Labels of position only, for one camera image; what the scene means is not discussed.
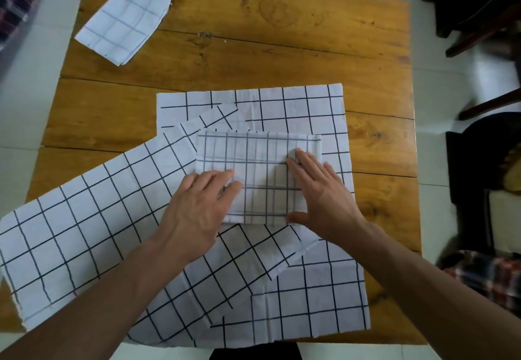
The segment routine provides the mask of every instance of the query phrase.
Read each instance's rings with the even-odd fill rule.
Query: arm
[[[444,359],[515,358],[521,320],[390,238],[365,220],[333,168],[302,151],[288,165],[308,213],[288,221],[306,225],[342,247],[388,292]]]
[[[215,242],[242,185],[233,171],[186,176],[158,230],[93,288],[0,354],[0,359],[108,359],[158,292]]]

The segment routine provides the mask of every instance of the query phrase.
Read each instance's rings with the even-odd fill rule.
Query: finger
[[[329,176],[329,172],[328,172],[327,169],[322,165],[322,163],[319,163],[318,160],[317,160],[317,158],[316,158],[313,154],[311,154],[311,153],[309,153],[309,152],[306,152],[306,155],[309,157],[309,159],[310,159],[311,161],[313,161],[313,162],[316,164],[316,166],[318,167],[318,169],[320,169],[320,172],[322,172],[322,173],[324,174],[324,176],[327,178],[327,177]]]
[[[295,154],[302,164],[304,170],[313,180],[324,179],[326,176],[322,173],[320,168],[309,158],[309,156],[301,149],[295,149]]]
[[[238,182],[237,180],[230,183],[228,186],[226,186],[225,191],[219,198],[219,203],[223,205],[223,207],[226,208],[226,211],[230,209],[231,203],[237,197],[237,195],[242,190],[242,183]]]
[[[210,180],[218,174],[218,171],[206,171],[199,175],[197,180],[193,183],[192,188],[194,190],[204,190],[204,188],[210,183]]]
[[[205,191],[217,197],[219,192],[226,185],[226,182],[228,182],[233,177],[233,174],[233,169],[228,169],[224,172],[219,172],[212,178],[212,180],[210,180],[210,183],[206,186]]]
[[[198,173],[190,173],[189,175],[186,175],[183,180],[181,180],[181,184],[177,188],[176,194],[185,192],[190,187],[192,187],[193,183],[197,180],[198,177]]]
[[[329,175],[331,175],[331,178],[335,179],[337,182],[339,182],[340,184],[344,184],[344,182],[342,181],[342,178],[339,177],[335,170],[333,169],[333,167],[331,166],[331,164],[329,164],[327,161],[324,163],[324,168],[327,169]]]
[[[307,188],[308,183],[312,182],[313,179],[311,179],[307,172],[304,171],[304,168],[298,165],[297,162],[291,157],[288,158],[286,163],[288,164],[288,169],[290,172],[293,174],[293,176],[295,176],[297,186],[304,191],[304,188]]]
[[[290,212],[286,215],[286,221],[290,224],[301,224],[308,227],[309,214],[304,212]]]

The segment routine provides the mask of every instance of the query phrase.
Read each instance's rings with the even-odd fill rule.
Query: table plank
[[[72,40],[62,77],[167,90],[344,84],[349,111],[414,118],[411,67],[302,48],[156,31],[117,67]]]
[[[107,0],[81,0],[82,26]],[[160,29],[409,63],[408,3],[173,0]]]
[[[156,93],[160,91],[60,79],[42,145],[126,152],[156,135]],[[354,171],[417,176],[413,120],[346,115]]]
[[[42,147],[38,153],[27,201],[62,185],[118,153]],[[393,238],[421,252],[418,183],[415,178],[355,173],[356,201],[364,216]],[[320,337],[316,342],[425,343],[394,300],[366,272],[371,330]],[[0,313],[0,328],[13,315]]]

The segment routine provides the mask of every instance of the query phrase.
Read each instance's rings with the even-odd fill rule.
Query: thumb
[[[288,223],[301,224],[307,227],[309,224],[309,214],[304,212],[290,212],[286,215],[286,221]]]

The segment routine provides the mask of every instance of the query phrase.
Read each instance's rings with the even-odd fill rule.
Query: right hand
[[[307,213],[290,212],[286,220],[305,225],[325,240],[340,245],[349,231],[366,225],[367,221],[329,163],[322,165],[301,149],[295,153],[302,166],[289,158],[288,167],[302,189]]]

